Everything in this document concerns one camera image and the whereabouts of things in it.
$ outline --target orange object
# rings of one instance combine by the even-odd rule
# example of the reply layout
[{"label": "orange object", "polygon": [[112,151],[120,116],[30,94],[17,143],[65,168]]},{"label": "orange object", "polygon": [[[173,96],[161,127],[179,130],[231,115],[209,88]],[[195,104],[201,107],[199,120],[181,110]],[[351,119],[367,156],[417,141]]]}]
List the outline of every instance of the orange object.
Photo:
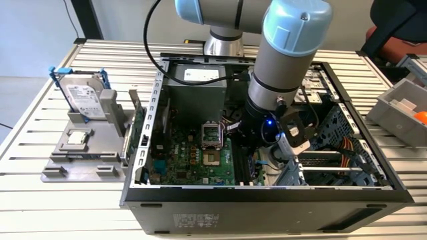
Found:
[{"label": "orange object", "polygon": [[427,111],[420,111],[413,115],[413,118],[420,120],[423,124],[427,124]]}]

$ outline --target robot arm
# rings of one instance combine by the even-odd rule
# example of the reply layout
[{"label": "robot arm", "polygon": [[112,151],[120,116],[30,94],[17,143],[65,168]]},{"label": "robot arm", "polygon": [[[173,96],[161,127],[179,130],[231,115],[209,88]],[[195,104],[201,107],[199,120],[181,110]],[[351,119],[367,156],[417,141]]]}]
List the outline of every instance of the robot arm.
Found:
[{"label": "robot arm", "polygon": [[271,0],[175,0],[176,13],[187,21],[211,25],[203,53],[213,56],[244,55],[243,32],[261,33]]},{"label": "robot arm", "polygon": [[[263,19],[261,41],[241,119],[245,136],[251,133],[264,136],[269,129],[271,133],[267,141],[249,137],[252,149],[277,142],[283,154],[296,156],[309,147],[308,139],[315,129],[303,126],[291,104],[331,20],[331,6],[321,0],[271,2]],[[265,121],[272,119],[279,123],[277,127],[265,125]]]},{"label": "robot arm", "polygon": [[296,156],[309,147],[315,129],[304,127],[291,104],[327,35],[332,8],[323,0],[241,2],[175,0],[175,5],[179,16],[193,23],[251,33],[261,28],[237,135],[249,152],[279,143],[283,153]]}]

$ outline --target blue drive bracket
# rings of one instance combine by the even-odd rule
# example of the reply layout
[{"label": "blue drive bracket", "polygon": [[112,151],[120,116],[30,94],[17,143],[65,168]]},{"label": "blue drive bracket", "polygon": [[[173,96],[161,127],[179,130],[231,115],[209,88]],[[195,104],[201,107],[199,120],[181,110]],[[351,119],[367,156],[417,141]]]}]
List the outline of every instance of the blue drive bracket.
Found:
[{"label": "blue drive bracket", "polygon": [[104,70],[104,68],[101,68],[99,71],[80,71],[80,70],[73,70],[70,67],[60,67],[57,69],[57,71],[54,72],[56,68],[54,66],[50,66],[48,68],[48,71],[49,71],[49,77],[52,78],[52,81],[54,82],[54,85],[56,87],[58,88],[64,98],[65,98],[65,101],[68,103],[68,106],[69,106],[69,111],[72,113],[74,113],[74,110],[73,110],[73,106],[72,106],[72,103],[69,102],[68,98],[66,98],[66,95],[65,95],[65,92],[64,92],[64,89],[60,85],[60,80],[61,78],[64,77],[64,75],[72,75],[72,74],[76,74],[76,75],[93,75],[93,74],[100,74],[101,76],[101,83],[104,85],[104,88],[105,89],[112,89],[111,87],[111,84],[109,84],[109,80],[108,80],[108,74],[107,74],[107,71]]}]

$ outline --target red chair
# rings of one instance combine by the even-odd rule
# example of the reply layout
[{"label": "red chair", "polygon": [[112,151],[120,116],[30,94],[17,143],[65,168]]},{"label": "red chair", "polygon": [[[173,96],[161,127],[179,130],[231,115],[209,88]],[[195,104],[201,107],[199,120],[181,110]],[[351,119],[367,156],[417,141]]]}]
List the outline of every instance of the red chair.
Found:
[{"label": "red chair", "polygon": [[[375,30],[376,26],[368,29],[365,33],[367,40],[369,39]],[[407,54],[427,55],[427,43],[412,43],[409,41],[404,41],[395,37],[391,37],[379,50],[377,57],[380,57],[387,62],[396,64]]]}]

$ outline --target light blue joint cap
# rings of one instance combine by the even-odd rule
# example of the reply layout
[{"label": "light blue joint cap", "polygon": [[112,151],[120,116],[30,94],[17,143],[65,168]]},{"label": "light blue joint cap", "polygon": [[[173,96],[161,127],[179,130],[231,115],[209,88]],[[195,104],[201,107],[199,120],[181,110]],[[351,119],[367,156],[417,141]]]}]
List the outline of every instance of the light blue joint cap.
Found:
[{"label": "light blue joint cap", "polygon": [[175,0],[175,8],[181,19],[203,25],[199,0]]},{"label": "light blue joint cap", "polygon": [[332,8],[323,0],[272,0],[263,34],[280,53],[303,57],[320,47],[331,20]]}]

